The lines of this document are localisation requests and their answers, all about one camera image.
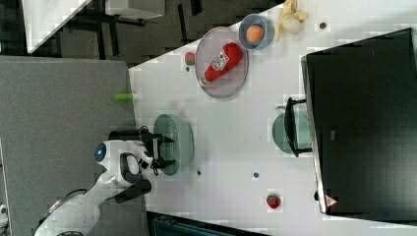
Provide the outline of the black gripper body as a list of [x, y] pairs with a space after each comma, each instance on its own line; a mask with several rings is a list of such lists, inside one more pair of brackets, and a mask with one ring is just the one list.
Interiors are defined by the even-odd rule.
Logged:
[[152, 134], [148, 128], [141, 129], [141, 141], [144, 143], [149, 157], [151, 158], [151, 167], [157, 169], [158, 164], [158, 144], [161, 139], [161, 134]]

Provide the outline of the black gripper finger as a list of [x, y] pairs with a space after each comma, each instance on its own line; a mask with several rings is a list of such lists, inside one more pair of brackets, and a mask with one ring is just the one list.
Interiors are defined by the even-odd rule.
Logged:
[[172, 165], [176, 162], [176, 160], [159, 160], [158, 161], [158, 168], [166, 168], [169, 165]]
[[174, 140], [162, 135], [162, 134], [157, 134], [158, 135], [158, 139], [162, 142], [162, 143], [174, 143]]

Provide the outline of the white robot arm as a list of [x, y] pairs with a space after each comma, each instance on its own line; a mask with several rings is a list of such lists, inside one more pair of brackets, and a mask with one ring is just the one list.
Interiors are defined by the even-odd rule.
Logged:
[[104, 168], [95, 184], [83, 194], [56, 202], [32, 236], [88, 236], [100, 219], [101, 204], [173, 163], [163, 159], [159, 150], [173, 142], [146, 127], [111, 132], [94, 152], [94, 160]]

